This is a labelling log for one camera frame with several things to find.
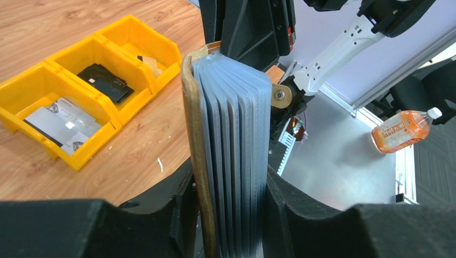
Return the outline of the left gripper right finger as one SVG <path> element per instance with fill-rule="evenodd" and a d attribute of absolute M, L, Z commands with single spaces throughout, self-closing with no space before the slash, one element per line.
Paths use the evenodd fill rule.
<path fill-rule="evenodd" d="M 338 211 L 268 169 L 265 257 L 455 257 L 455 210 L 357 204 Z"/>

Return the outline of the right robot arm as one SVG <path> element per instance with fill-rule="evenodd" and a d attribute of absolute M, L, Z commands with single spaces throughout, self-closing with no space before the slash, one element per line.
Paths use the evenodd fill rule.
<path fill-rule="evenodd" d="M 206 43 L 219 41 L 220 52 L 267 71 L 295 43 L 293 1 L 199 1 Z M 319 88 L 349 60 L 385 37 L 394 38 L 415 25 L 433 1 L 362 1 L 342 34 L 311 63 L 288 76 L 291 103 L 273 108 L 270 141 L 279 140 L 285 123 L 304 111 Z"/>

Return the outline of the brown leather card holder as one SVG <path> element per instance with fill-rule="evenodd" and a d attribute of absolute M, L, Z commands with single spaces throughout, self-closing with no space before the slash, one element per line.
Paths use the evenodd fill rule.
<path fill-rule="evenodd" d="M 270 111 L 291 90 L 223 55 L 220 42 L 181 67 L 191 162 L 207 257 L 262 257 Z"/>

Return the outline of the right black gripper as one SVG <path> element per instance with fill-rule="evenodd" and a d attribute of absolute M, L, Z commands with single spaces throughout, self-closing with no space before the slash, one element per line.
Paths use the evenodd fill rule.
<path fill-rule="evenodd" d="M 293 50 L 293 0 L 272 0 L 271 6 L 270 1 L 207 0 L 199 1 L 199 8 L 205 43 L 219 41 L 219 51 L 231 59 L 267 71 L 279 55 Z"/>

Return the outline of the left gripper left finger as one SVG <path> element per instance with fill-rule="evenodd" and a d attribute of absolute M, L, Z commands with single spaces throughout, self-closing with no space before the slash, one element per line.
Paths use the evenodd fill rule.
<path fill-rule="evenodd" d="M 197 199 L 190 160 L 140 195 L 1 202 L 1 257 L 192 257 Z"/>

